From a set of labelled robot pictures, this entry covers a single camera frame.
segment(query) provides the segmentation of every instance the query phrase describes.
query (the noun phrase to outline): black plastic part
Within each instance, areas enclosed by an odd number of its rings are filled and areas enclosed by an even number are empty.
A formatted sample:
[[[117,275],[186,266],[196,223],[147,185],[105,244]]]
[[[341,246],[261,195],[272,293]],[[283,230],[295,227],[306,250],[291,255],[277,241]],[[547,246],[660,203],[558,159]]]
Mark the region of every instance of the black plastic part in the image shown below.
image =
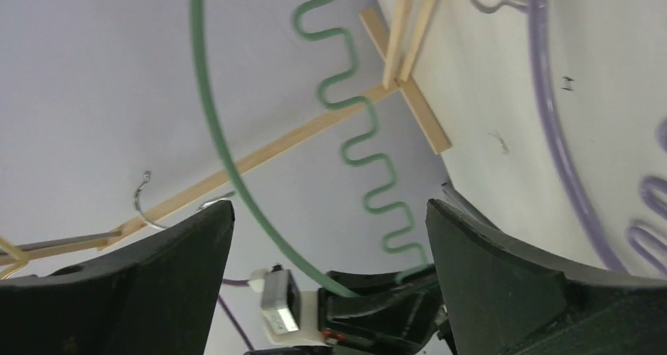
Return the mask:
[[[341,298],[319,290],[319,330],[343,348],[369,354],[415,354],[437,331],[442,297],[434,268],[396,285],[396,274],[354,275],[330,272],[342,285],[363,296]]]
[[[0,281],[0,353],[203,353],[233,227],[219,202],[52,275]]]
[[[460,354],[667,353],[667,283],[555,256],[437,200],[426,226]]]
[[[284,347],[281,349],[258,349],[248,351],[245,355],[331,355],[330,347],[321,346],[298,346]]]
[[[470,204],[466,198],[461,195],[456,188],[454,188],[454,183],[449,180],[445,183],[442,183],[442,192],[447,196],[447,203],[453,203],[455,208],[462,210],[464,213],[471,215],[474,219],[480,221],[482,224],[488,225],[496,230],[498,227],[494,225],[483,213],[481,213],[474,205]]]
[[[438,325],[438,339],[445,341],[452,355],[459,355],[459,351],[456,349],[456,343],[454,342],[454,334],[451,332],[451,322],[445,320],[442,324]]]

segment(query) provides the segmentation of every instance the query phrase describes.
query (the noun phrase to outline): gray wall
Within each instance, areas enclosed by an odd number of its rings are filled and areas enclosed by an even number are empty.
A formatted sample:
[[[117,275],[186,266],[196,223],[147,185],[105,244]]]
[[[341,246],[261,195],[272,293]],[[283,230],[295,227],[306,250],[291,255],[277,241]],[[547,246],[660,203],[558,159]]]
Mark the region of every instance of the gray wall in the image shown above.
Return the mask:
[[[340,39],[306,43],[294,35],[289,17],[304,1],[207,2],[212,82],[237,159],[323,113],[317,82],[347,67]],[[345,26],[355,36],[361,70],[335,97],[380,80],[381,60],[357,19],[371,5],[337,0],[306,18],[310,28]],[[0,0],[0,29],[0,235],[26,243],[108,231],[133,217],[131,195],[144,170],[153,170],[144,195],[151,207],[220,169],[195,91],[187,0]],[[440,196],[444,166],[399,95],[378,112],[380,135],[355,154],[393,157],[401,181],[379,200],[407,201],[418,230],[404,241],[427,244],[426,200]],[[401,216],[371,217],[361,208],[363,193],[386,181],[385,170],[352,169],[339,158],[342,141],[365,128],[364,115],[352,118],[246,176],[277,228],[322,270],[385,272],[418,262],[413,253],[380,250],[380,237],[404,225]],[[276,262],[292,267],[236,203],[227,277]],[[97,254],[35,261],[23,274],[45,275]],[[297,280],[302,289],[316,287],[300,272]],[[258,297],[222,293],[256,346],[268,346]],[[243,351],[216,311],[207,353]]]

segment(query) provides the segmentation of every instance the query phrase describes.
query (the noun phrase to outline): wooden dowel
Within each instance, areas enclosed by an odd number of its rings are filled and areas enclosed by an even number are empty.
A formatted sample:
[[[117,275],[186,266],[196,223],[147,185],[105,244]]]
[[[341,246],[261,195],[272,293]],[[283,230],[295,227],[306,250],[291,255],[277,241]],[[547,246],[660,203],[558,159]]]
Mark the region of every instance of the wooden dowel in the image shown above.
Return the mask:
[[[68,245],[49,247],[46,249],[29,250],[25,251],[25,253],[29,256],[30,261],[32,261],[34,259],[52,257],[54,255],[60,255],[64,253],[71,253],[73,251],[93,249],[96,247],[105,246],[106,243],[107,239],[95,239],[93,241],[71,243]],[[0,256],[0,265],[12,264],[14,262],[16,262],[16,260],[14,260],[14,258],[12,258],[9,255]]]
[[[378,12],[371,7],[362,11],[359,17],[378,52],[382,58],[385,58],[384,52],[387,50],[387,44],[389,43],[389,34]],[[399,87],[433,152],[440,154],[451,148],[451,142],[442,130],[440,122],[433,115],[433,111],[426,102],[422,91],[419,90],[415,79],[410,76],[405,82],[399,81]]]
[[[369,98],[373,103],[379,102],[382,99],[388,97],[390,94],[394,93],[398,87],[392,83],[389,86],[389,89],[384,88],[382,85],[373,87],[372,89],[365,91],[362,95]],[[306,123],[305,125],[291,131],[287,135],[283,135],[281,138],[273,141],[272,143],[264,146],[263,148],[257,150],[256,152],[243,157],[239,162],[236,163],[236,168],[241,174],[247,173],[250,170],[253,170],[257,166],[262,165],[263,163],[277,157],[278,155],[285,153],[287,150],[292,149],[293,147],[301,144],[302,142],[308,140],[309,138],[317,135],[318,133],[325,131],[327,128],[333,127],[335,124],[342,122],[343,120],[351,117],[352,115],[359,113],[363,110],[363,105],[352,105],[346,109],[339,109],[337,111],[329,111],[314,120]],[[195,202],[197,199],[200,199],[204,195],[214,191],[215,189],[221,187],[229,181],[227,173],[224,170],[221,170],[212,176],[200,181],[194,186],[178,193],[156,205],[154,208],[146,212],[148,218],[153,221],[159,221],[164,219],[166,216],[171,215],[172,213],[178,211],[179,209],[190,205]],[[146,224],[135,217],[129,221],[121,224],[120,226],[113,229],[113,231],[118,231],[119,236],[108,239],[105,244],[100,245],[100,250],[108,246],[113,245],[114,243],[125,239],[128,235],[132,235],[140,230],[142,230]]]
[[[426,33],[426,29],[429,26],[436,2],[437,0],[422,0],[422,7],[419,9],[419,13],[417,14],[417,19],[415,21],[415,26],[412,29],[412,39],[408,44],[407,52],[405,53],[405,59],[403,61],[403,65],[400,68],[399,77],[402,81],[407,81],[407,79],[410,77],[410,73],[412,73],[412,68],[414,68],[415,62],[417,61],[417,56],[419,55],[419,50],[422,48],[424,34]]]
[[[0,279],[9,278],[15,272],[21,270],[23,267],[28,264],[30,257],[21,249],[14,246],[11,242],[4,239],[0,236],[0,248],[6,251],[6,255],[9,258],[7,264],[11,264],[8,268],[0,270]]]
[[[394,5],[394,18],[389,34],[389,45],[385,56],[385,71],[382,73],[382,86],[388,87],[396,77],[402,44],[407,30],[407,22],[410,20],[410,12],[414,0],[396,0]]]

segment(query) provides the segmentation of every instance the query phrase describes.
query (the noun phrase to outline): green wire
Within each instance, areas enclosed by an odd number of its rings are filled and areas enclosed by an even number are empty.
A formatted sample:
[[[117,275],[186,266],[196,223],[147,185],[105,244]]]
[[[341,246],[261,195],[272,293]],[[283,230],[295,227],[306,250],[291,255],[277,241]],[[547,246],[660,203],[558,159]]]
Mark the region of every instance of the green wire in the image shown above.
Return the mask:
[[[328,28],[326,30],[316,31],[316,32],[308,32],[303,29],[300,22],[301,17],[306,12],[316,9],[320,6],[327,5],[332,1],[333,0],[311,0],[299,5],[297,9],[294,11],[294,14],[292,15],[292,26],[294,27],[294,30],[297,32],[297,34],[299,34],[301,37],[310,42],[316,42],[337,35],[343,36],[343,39],[345,40],[345,45],[347,46],[348,49],[348,55],[351,64],[350,68],[344,72],[338,73],[334,76],[324,79],[317,87],[317,99],[326,109],[333,109],[333,110],[344,109],[346,107],[349,107],[350,105],[355,105],[359,103],[364,104],[364,106],[366,107],[366,112],[368,113],[368,116],[370,118],[370,130],[343,142],[343,144],[341,145],[341,158],[343,159],[343,162],[345,164],[355,168],[371,164],[375,161],[380,161],[385,164],[387,170],[389,171],[390,181],[384,185],[381,185],[380,187],[376,187],[373,190],[370,190],[367,193],[365,193],[365,195],[363,196],[363,207],[366,210],[366,212],[372,215],[382,215],[388,213],[389,211],[393,211],[394,209],[402,211],[405,215],[407,221],[407,225],[405,227],[392,231],[382,237],[382,249],[386,253],[397,254],[410,250],[415,250],[419,253],[422,265],[416,268],[411,268],[403,272],[399,272],[399,274],[396,275],[396,281],[400,282],[404,277],[421,271],[425,267],[425,264],[427,263],[428,260],[426,257],[426,252],[424,250],[424,247],[419,243],[411,242],[401,246],[389,245],[389,242],[391,240],[396,239],[402,235],[405,235],[415,228],[415,215],[412,213],[410,206],[405,202],[393,202],[389,203],[388,205],[382,205],[382,206],[373,206],[373,204],[371,203],[373,198],[393,189],[398,184],[399,179],[398,175],[396,174],[396,168],[394,167],[391,158],[386,153],[375,153],[371,154],[370,156],[358,159],[349,156],[349,150],[353,146],[361,142],[367,141],[369,139],[372,139],[378,134],[378,131],[380,129],[380,120],[378,119],[378,114],[375,112],[375,108],[373,107],[373,104],[370,102],[370,100],[364,96],[356,96],[339,102],[330,102],[326,98],[326,90],[329,87],[331,87],[335,83],[341,82],[342,80],[351,78],[357,73],[357,70],[359,69],[359,57],[357,56],[356,53],[356,47],[354,45],[354,40],[352,39],[352,34],[346,28],[340,28],[340,27]]]
[[[234,184],[234,188],[248,206],[250,213],[255,217],[267,235],[271,237],[271,240],[273,240],[280,251],[282,251],[282,253],[284,253],[285,256],[301,271],[332,293],[347,298],[358,296],[342,284],[321,273],[297,253],[280,233],[276,231],[275,227],[255,202],[255,199],[252,198],[245,183],[243,183],[243,179],[234,166],[234,159],[227,147],[227,141],[225,140],[223,129],[220,126],[216,106],[213,101],[206,57],[204,22],[204,0],[190,0],[190,36],[192,38],[193,62],[197,77],[197,87],[201,98],[201,106],[204,109],[208,129],[211,132],[211,137],[216,145],[220,160],[222,160],[225,169],[227,170],[227,175],[229,175],[231,182]]]

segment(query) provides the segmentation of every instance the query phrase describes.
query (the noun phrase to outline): metal hook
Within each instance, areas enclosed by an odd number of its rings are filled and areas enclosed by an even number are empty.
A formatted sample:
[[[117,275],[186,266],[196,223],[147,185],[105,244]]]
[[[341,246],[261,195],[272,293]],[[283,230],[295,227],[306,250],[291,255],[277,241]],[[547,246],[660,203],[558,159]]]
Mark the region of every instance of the metal hook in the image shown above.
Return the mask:
[[[528,5],[526,0],[501,0],[493,6],[486,6],[481,3],[479,0],[470,0],[470,3],[475,6],[475,9],[481,11],[484,14],[493,14],[496,11],[500,10],[503,6],[509,6],[513,9],[516,9],[522,13],[528,12]]]
[[[168,229],[169,227],[165,227],[164,225],[160,225],[160,224],[156,223],[155,221],[151,220],[150,218],[148,218],[146,216],[146,214],[144,213],[144,211],[142,210],[142,205],[139,202],[139,197],[141,196],[142,191],[144,190],[144,188],[146,187],[148,182],[150,182],[150,176],[151,176],[150,170],[146,170],[144,172],[144,180],[143,180],[142,184],[140,184],[139,187],[137,187],[137,190],[135,190],[135,196],[134,196],[134,199],[133,199],[134,206],[135,206],[135,212],[139,215],[139,218],[141,218],[142,221],[144,223],[146,223],[146,225],[148,225],[150,227],[154,227],[157,230]],[[197,208],[197,211],[195,211],[195,212],[196,213],[200,212],[202,209],[206,209],[210,205],[213,205],[213,204],[215,204],[215,203],[217,203],[221,200],[231,198],[235,194],[236,194],[236,191],[231,191],[231,192],[226,193],[225,195],[208,199],[206,202],[201,203],[201,205],[199,206],[199,208]]]

